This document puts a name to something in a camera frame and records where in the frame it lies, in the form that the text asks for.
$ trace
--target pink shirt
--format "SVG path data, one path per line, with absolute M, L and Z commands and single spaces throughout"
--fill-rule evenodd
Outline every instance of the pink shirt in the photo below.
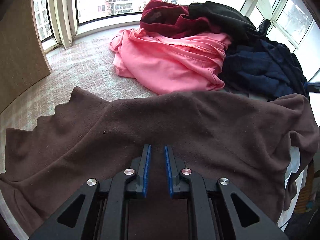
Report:
M 113 65 L 119 76 L 136 78 L 158 95 L 173 91 L 219 90 L 225 33 L 201 33 L 172 39 L 144 29 L 121 30 L 110 42 L 116 53 Z

